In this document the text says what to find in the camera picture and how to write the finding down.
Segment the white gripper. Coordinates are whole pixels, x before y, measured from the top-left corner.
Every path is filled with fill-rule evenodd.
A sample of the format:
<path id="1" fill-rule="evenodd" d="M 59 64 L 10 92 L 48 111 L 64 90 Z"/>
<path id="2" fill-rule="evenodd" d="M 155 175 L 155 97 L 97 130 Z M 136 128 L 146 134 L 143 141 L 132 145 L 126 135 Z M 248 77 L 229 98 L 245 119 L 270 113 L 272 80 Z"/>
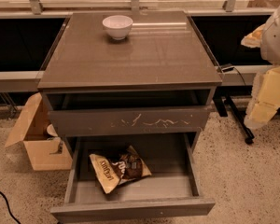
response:
<path id="1" fill-rule="evenodd" d="M 266 21 L 246 35 L 241 44 L 259 48 L 263 60 L 280 65 L 280 6 Z M 252 87 L 252 98 L 245 115 L 245 126 L 259 129 L 266 125 L 280 108 L 280 66 L 265 73 L 257 73 Z"/>

